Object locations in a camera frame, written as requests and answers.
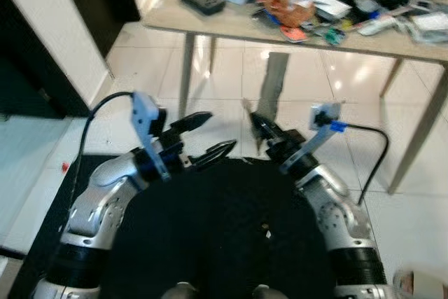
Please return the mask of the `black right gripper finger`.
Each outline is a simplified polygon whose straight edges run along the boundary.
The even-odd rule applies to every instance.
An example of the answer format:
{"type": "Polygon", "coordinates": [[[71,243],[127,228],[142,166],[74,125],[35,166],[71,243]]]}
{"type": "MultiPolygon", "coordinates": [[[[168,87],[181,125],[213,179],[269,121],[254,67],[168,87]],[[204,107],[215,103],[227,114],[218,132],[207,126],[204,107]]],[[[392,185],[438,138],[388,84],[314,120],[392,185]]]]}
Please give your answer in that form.
{"type": "Polygon", "coordinates": [[[261,116],[256,111],[250,111],[248,116],[252,127],[253,138],[258,143],[275,138],[275,122],[272,122],[266,116],[261,116]]]}
{"type": "Polygon", "coordinates": [[[285,141],[284,132],[277,123],[266,118],[260,119],[260,138],[267,144],[279,144],[285,141]]]}

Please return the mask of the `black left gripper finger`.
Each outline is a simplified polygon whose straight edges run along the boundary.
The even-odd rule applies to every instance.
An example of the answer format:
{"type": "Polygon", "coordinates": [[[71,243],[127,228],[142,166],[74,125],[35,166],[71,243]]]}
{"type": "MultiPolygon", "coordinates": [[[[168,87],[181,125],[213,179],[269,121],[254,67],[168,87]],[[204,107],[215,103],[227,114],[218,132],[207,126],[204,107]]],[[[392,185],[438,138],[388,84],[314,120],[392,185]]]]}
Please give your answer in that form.
{"type": "Polygon", "coordinates": [[[192,132],[192,130],[203,126],[212,116],[214,115],[211,111],[196,111],[195,113],[189,114],[189,116],[184,116],[176,120],[176,122],[170,123],[167,134],[174,136],[185,132],[192,132]]]}
{"type": "Polygon", "coordinates": [[[190,170],[202,171],[220,162],[233,151],[237,145],[237,140],[224,140],[211,148],[205,150],[204,154],[199,156],[191,156],[190,158],[190,170]]]}

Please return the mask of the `grey flat strip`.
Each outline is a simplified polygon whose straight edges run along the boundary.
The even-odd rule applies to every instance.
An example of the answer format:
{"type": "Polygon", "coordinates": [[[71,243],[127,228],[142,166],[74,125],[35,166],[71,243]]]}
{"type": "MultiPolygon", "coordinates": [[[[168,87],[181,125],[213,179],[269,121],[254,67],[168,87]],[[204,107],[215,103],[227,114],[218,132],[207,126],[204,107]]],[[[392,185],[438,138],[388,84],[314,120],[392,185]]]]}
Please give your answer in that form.
{"type": "Polygon", "coordinates": [[[273,122],[277,117],[289,55],[288,53],[270,52],[268,56],[256,113],[273,122]]]}

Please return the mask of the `black robot torso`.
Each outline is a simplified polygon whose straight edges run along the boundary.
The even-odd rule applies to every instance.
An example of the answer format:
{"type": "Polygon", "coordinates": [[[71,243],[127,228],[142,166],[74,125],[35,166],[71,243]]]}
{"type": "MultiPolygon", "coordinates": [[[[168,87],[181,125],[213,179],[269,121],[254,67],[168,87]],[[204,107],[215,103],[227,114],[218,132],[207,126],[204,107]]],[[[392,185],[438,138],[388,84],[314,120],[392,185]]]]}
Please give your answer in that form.
{"type": "Polygon", "coordinates": [[[250,299],[259,285],[288,299],[332,299],[336,285],[316,216],[266,160],[227,159],[129,203],[101,299],[160,299],[179,282],[199,299],[250,299]]]}

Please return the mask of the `orange red card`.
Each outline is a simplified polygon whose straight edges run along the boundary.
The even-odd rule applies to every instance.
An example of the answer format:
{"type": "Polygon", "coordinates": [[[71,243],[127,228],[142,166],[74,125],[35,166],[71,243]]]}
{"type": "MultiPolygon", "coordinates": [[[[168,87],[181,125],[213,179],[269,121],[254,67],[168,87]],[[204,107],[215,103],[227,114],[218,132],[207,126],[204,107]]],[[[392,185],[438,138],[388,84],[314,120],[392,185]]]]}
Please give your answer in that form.
{"type": "Polygon", "coordinates": [[[301,28],[280,26],[279,32],[289,43],[303,43],[307,40],[307,34],[301,28]]]}

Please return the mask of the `beige wooden table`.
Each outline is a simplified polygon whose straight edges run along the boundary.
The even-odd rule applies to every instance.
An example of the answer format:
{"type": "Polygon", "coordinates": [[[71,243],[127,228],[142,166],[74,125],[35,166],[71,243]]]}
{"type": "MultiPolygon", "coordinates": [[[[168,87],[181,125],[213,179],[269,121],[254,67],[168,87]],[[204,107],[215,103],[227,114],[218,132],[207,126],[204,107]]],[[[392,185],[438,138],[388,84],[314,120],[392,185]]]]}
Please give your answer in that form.
{"type": "MultiPolygon", "coordinates": [[[[143,15],[141,23],[147,28],[183,34],[181,81],[177,97],[180,116],[185,114],[186,104],[190,98],[193,49],[195,49],[196,37],[208,36],[211,39],[234,39],[244,42],[279,44],[279,46],[289,44],[281,30],[257,24],[252,20],[251,13],[252,8],[249,5],[227,4],[221,12],[206,16],[192,10],[180,0],[160,0],[159,4],[151,7],[147,14],[143,15]]],[[[359,55],[393,57],[395,63],[389,78],[381,89],[381,97],[385,97],[393,83],[393,78],[405,61],[431,62],[444,68],[441,78],[432,91],[428,106],[423,110],[421,120],[417,123],[409,146],[407,146],[386,190],[390,195],[397,193],[401,181],[412,168],[429,133],[438,122],[442,107],[448,100],[446,71],[448,68],[448,46],[414,43],[408,36],[403,36],[400,33],[378,33],[374,36],[350,33],[346,40],[338,46],[330,46],[323,39],[308,39],[301,43],[301,46],[359,53],[359,55]]]]}

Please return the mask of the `brown crumpled paper bag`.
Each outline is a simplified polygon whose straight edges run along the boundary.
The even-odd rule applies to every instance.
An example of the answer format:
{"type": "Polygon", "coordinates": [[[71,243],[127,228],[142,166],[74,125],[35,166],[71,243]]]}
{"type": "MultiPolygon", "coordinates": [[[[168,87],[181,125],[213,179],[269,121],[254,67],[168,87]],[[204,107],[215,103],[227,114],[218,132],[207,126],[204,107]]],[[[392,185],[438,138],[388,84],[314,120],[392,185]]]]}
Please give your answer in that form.
{"type": "Polygon", "coordinates": [[[265,10],[272,14],[282,26],[298,28],[301,24],[312,21],[316,16],[316,5],[312,0],[262,0],[265,10]]]}

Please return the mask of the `white flat package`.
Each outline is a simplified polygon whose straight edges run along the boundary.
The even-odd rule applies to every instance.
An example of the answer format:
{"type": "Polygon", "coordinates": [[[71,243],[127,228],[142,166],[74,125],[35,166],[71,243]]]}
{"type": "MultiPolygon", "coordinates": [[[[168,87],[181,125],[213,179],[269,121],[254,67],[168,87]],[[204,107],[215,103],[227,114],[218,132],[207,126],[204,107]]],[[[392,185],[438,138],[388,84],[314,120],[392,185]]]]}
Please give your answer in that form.
{"type": "Polygon", "coordinates": [[[316,14],[327,21],[340,21],[351,11],[348,4],[339,0],[313,0],[316,5],[316,14]]]}

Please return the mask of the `grey left robot leg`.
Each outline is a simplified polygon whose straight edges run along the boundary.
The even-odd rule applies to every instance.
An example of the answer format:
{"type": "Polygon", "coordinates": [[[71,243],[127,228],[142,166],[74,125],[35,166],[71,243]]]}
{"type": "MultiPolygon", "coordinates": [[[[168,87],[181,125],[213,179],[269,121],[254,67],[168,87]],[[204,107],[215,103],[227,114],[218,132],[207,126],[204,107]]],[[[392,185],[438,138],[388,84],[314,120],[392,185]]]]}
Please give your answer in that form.
{"type": "Polygon", "coordinates": [[[191,283],[181,281],[167,289],[160,299],[198,299],[198,293],[197,288],[191,283]]]}

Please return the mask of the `grey robot leg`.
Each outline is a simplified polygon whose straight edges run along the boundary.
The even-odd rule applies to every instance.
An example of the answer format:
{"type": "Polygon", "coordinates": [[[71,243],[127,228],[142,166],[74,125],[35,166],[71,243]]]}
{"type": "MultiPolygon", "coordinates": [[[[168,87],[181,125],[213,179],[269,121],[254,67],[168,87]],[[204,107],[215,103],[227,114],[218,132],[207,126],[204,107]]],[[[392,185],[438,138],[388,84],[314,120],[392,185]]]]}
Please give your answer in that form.
{"type": "Polygon", "coordinates": [[[181,281],[167,289],[160,299],[198,299],[198,293],[197,288],[191,283],[181,281]]]}
{"type": "Polygon", "coordinates": [[[268,285],[258,285],[251,293],[252,299],[288,299],[288,296],[268,285]]]}

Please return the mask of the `grey right robot leg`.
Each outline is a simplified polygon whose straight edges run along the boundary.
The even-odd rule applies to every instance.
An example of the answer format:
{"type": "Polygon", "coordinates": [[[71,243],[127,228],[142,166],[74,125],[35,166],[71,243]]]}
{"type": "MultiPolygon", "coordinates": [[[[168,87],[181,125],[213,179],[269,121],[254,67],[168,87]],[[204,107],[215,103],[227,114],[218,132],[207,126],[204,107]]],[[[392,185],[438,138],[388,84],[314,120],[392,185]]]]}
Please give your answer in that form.
{"type": "Polygon", "coordinates": [[[288,296],[268,285],[258,285],[251,293],[252,299],[288,299],[288,296]]]}

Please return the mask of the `white remote control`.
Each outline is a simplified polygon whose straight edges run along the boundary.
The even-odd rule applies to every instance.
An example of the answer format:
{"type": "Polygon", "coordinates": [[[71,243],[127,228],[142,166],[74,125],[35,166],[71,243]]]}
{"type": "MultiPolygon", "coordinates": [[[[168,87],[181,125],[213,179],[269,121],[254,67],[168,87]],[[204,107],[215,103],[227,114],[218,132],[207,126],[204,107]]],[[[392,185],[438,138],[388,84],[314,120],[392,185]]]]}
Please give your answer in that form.
{"type": "Polygon", "coordinates": [[[398,21],[393,16],[379,16],[371,20],[362,22],[356,26],[356,33],[361,36],[374,36],[387,28],[396,26],[398,21]]]}

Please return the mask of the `white plastic box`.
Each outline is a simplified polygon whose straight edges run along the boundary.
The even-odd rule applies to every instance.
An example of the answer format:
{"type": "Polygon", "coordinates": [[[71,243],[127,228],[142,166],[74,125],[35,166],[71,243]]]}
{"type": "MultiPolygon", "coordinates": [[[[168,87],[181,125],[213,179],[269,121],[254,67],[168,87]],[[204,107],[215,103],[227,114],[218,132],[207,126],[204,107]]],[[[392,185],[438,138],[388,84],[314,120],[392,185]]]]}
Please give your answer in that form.
{"type": "Polygon", "coordinates": [[[412,16],[412,38],[416,42],[442,43],[448,41],[448,14],[433,12],[412,16]]]}

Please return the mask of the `person's foot in slipper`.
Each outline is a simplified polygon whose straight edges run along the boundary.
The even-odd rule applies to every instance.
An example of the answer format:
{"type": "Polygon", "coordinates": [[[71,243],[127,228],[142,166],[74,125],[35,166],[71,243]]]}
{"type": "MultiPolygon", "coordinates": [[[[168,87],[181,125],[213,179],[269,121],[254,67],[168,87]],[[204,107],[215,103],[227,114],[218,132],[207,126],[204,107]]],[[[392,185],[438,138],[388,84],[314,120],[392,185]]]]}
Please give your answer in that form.
{"type": "Polygon", "coordinates": [[[393,288],[399,299],[448,299],[448,288],[434,274],[413,268],[393,273],[393,288]]]}

